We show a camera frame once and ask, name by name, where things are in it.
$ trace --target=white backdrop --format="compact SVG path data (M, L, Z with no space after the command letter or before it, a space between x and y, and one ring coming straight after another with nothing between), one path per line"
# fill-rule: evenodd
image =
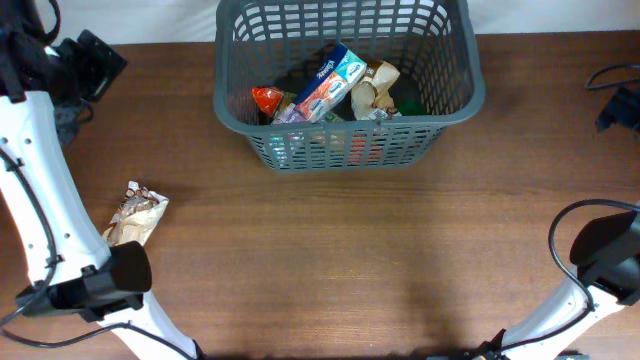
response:
M220 0L58 0L61 38L89 29L111 44L213 41ZM36 0L45 26L48 0ZM640 30L640 0L468 0L477 34Z

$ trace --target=gray plastic basket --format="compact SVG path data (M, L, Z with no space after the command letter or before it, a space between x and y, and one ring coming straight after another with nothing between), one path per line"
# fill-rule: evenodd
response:
M470 118L484 102L465 0L223 0L217 25L218 119L246 135L265 164L281 172L413 164L447 126ZM430 115L259 125L251 88L311 78L338 41L396 66L415 85L406 91L416 92Z

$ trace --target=brown tabletop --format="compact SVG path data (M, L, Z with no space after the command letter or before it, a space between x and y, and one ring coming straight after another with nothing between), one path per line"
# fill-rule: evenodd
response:
M171 200L146 245L154 292L210 355L407 354L475 347L526 317L563 280L546 244L565 205L640 200L640 144L595 134L613 90L588 93L606 65L640 62L640 33L478 36L483 110L402 170L278 175L213 112L214 44L121 46L130 61L95 120L65 148L104 230L139 180ZM591 208L558 230L563 259ZM0 310L27 284L20 240L0 211ZM15 332L62 340L78 316L24 319ZM133 359L111 334L59 350L0 339L3 359ZM572 348L640 353L640 310Z

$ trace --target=laundry basket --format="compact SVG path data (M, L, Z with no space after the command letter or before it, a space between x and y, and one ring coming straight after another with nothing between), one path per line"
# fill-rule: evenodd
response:
M277 171L407 166L484 102L465 0L223 0L217 26L217 117ZM428 115L262 124L251 88L305 83L338 42L393 64L404 81L395 94L413 96Z

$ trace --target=brown and white wrapper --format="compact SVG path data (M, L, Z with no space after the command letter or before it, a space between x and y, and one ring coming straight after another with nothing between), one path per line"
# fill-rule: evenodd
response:
M169 199L129 181L124 201L111 218L102 238L110 247L137 241L144 245L158 225Z

